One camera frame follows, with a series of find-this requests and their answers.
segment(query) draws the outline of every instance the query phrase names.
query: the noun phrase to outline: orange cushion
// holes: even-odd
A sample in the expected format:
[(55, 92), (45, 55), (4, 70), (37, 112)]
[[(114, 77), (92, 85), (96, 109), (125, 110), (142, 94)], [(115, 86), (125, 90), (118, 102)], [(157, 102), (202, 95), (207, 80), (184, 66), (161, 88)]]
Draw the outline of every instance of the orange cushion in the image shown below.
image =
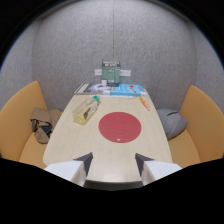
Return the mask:
[(0, 113), (0, 153), (5, 159), (19, 161), (32, 133), (30, 116), (34, 107), (47, 110), (39, 83), (34, 81), (17, 92)]
[(19, 162), (37, 166), (44, 169), (46, 165), (43, 162), (43, 156), (47, 144), (40, 144), (34, 137), (34, 133), (31, 134), (20, 156)]
[(168, 143), (173, 163), (185, 168), (201, 162), (195, 144), (187, 130), (169, 140)]
[(201, 162), (220, 159), (224, 153), (224, 116), (203, 91), (190, 86), (180, 114), (188, 120), (191, 136)]

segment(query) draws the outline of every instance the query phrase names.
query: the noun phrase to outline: wall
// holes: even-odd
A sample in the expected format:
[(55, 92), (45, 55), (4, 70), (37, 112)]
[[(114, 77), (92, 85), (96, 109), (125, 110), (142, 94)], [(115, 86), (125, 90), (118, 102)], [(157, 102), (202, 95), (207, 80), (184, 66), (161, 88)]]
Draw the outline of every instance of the wall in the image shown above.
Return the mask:
[(0, 73), (0, 110), (21, 88), (33, 81), (32, 50), (40, 21), (32, 23), (9, 51)]
[(196, 86), (210, 96), (224, 113), (224, 71), (222, 64), (203, 33), (189, 23), (197, 50)]
[(143, 0), (85, 0), (41, 23), (33, 48), (33, 78), (49, 109), (64, 110), (82, 83), (100, 82), (102, 60), (120, 60), (155, 106), (179, 110), (196, 81), (197, 52), (186, 22)]

